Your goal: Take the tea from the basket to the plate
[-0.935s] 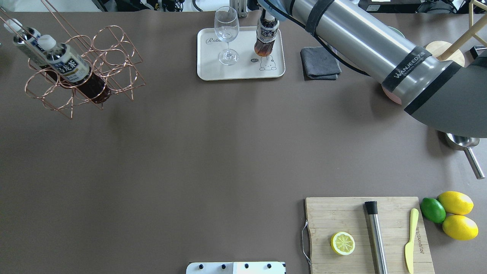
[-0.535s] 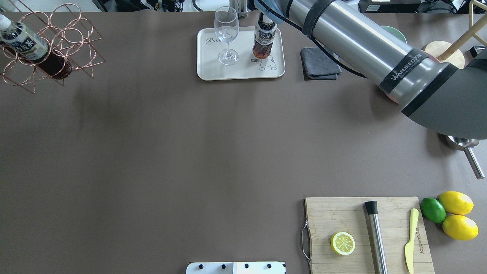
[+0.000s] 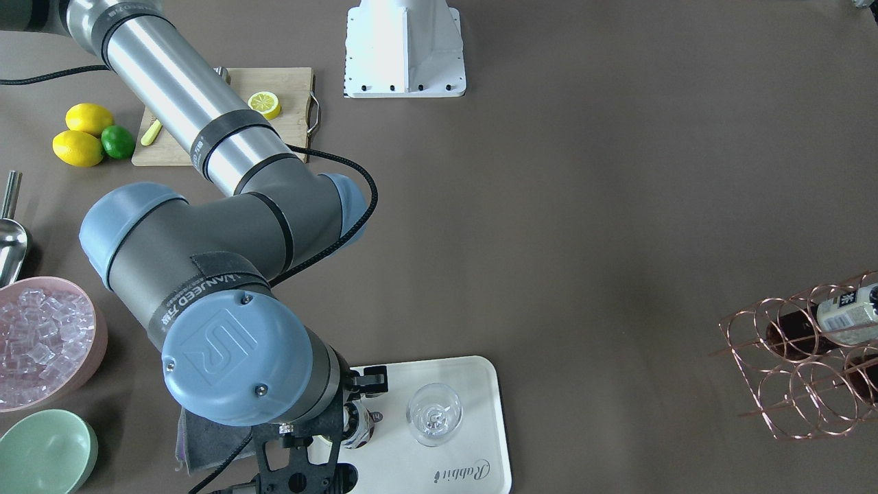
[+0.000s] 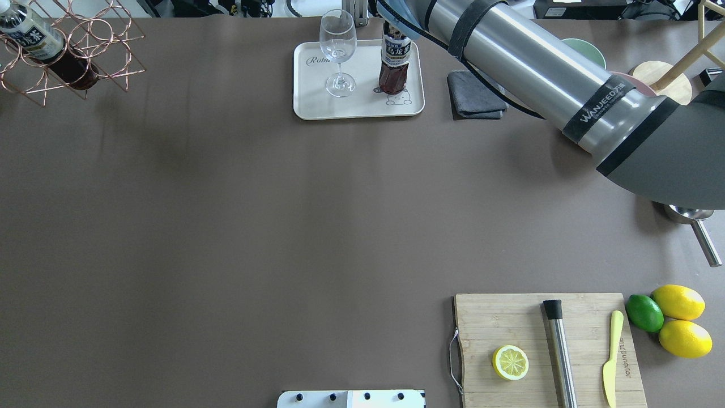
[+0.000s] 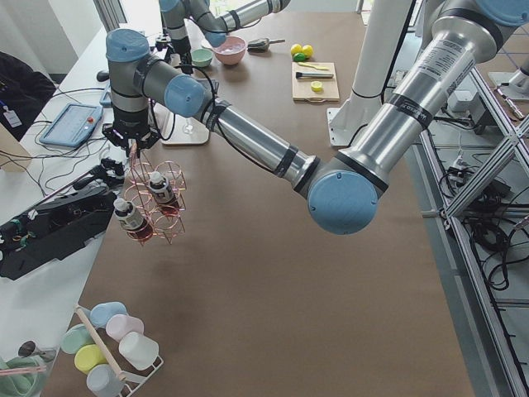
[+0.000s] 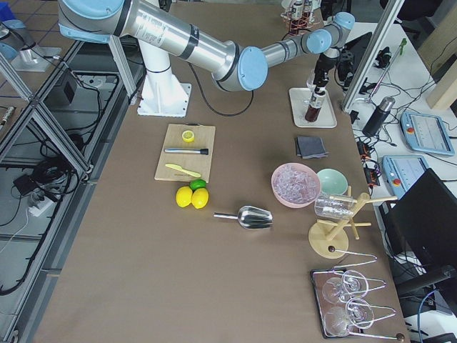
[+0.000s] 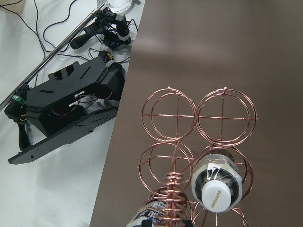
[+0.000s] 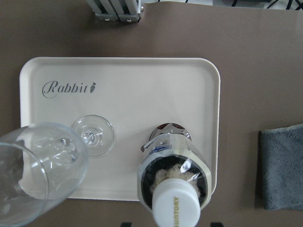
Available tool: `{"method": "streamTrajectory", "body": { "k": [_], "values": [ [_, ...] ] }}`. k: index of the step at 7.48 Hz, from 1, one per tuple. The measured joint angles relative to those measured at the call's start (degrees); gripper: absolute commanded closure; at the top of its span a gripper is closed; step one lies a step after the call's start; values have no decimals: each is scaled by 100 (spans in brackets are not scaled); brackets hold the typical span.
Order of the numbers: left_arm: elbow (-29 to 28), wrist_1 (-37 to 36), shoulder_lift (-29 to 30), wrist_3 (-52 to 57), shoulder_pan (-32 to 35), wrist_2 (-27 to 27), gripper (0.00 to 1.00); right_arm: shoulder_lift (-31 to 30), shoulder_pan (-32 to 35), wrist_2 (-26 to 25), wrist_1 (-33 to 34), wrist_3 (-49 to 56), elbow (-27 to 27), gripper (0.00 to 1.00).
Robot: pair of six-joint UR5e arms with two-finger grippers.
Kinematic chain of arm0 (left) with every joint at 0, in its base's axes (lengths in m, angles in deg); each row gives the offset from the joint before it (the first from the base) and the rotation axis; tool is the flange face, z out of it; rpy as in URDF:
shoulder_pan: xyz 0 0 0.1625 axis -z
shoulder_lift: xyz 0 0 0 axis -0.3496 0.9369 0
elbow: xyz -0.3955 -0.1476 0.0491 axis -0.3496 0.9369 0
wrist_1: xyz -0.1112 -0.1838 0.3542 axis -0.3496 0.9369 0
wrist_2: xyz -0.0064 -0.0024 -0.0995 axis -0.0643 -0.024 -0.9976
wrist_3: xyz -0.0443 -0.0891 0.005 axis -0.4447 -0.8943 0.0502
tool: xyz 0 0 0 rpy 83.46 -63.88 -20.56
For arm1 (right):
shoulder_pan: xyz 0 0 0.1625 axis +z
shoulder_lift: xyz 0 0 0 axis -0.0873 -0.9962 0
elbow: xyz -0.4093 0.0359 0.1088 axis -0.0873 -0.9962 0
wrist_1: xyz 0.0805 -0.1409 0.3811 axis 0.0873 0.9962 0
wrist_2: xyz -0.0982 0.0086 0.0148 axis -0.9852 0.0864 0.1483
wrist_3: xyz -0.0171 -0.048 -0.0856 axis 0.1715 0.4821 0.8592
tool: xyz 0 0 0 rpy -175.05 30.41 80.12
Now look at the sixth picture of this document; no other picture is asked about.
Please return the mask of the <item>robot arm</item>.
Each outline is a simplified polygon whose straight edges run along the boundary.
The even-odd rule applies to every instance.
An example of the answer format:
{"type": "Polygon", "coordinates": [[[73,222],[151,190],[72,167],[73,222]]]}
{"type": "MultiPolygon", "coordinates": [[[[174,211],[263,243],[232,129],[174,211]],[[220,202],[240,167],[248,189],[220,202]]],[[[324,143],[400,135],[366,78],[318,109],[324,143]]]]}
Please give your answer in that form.
{"type": "Polygon", "coordinates": [[[265,82],[270,67],[304,54],[324,54],[342,48],[355,18],[335,15],[331,24],[265,48],[221,42],[150,1],[59,1],[63,36],[106,43],[111,36],[130,35],[211,72],[224,91],[253,91],[265,82]]]}

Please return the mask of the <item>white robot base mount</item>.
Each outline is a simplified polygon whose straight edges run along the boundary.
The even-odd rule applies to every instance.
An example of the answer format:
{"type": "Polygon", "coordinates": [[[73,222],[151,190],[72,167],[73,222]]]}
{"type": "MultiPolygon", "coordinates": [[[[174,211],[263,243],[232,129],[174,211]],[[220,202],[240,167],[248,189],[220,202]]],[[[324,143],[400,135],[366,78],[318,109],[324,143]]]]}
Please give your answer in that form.
{"type": "Polygon", "coordinates": [[[146,67],[146,78],[141,91],[138,115],[185,117],[191,84],[179,82],[172,72],[167,52],[143,41],[139,44],[146,67]]]}

